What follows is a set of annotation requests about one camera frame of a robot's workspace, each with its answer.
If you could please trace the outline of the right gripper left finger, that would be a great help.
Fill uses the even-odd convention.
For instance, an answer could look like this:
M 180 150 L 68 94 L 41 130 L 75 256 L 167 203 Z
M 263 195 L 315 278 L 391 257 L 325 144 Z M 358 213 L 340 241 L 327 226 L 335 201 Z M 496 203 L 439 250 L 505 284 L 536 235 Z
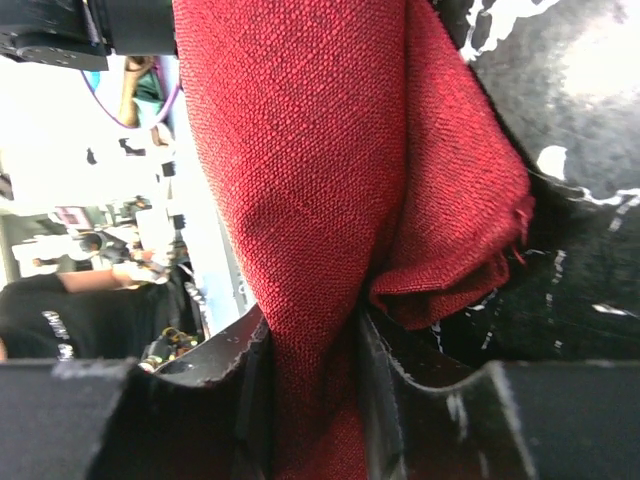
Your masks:
M 267 479 L 272 426 L 259 308 L 156 373 L 131 360 L 1 367 L 5 479 Z

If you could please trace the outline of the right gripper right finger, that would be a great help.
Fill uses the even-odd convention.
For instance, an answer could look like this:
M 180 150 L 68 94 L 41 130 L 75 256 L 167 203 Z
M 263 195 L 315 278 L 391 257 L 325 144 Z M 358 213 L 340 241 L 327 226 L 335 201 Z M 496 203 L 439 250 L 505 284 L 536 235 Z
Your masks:
M 357 323 L 369 478 L 638 477 L 637 362 L 473 370 L 375 308 Z

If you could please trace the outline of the red cloth napkin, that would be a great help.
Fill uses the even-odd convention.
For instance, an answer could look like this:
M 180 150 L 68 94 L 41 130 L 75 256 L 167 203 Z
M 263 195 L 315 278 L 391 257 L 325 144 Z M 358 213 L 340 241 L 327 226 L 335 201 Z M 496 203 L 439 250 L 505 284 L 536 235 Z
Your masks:
M 363 479 L 355 310 L 412 328 L 509 276 L 525 166 L 427 1 L 177 1 L 205 175 L 272 332 L 278 479 Z

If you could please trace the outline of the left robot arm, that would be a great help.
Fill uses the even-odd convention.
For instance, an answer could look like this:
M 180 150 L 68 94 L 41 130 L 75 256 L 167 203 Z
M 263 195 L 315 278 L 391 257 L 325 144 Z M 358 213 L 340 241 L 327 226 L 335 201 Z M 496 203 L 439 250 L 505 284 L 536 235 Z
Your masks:
M 107 58 L 177 53 L 172 3 L 162 0 L 2 0 L 1 56 L 86 71 Z

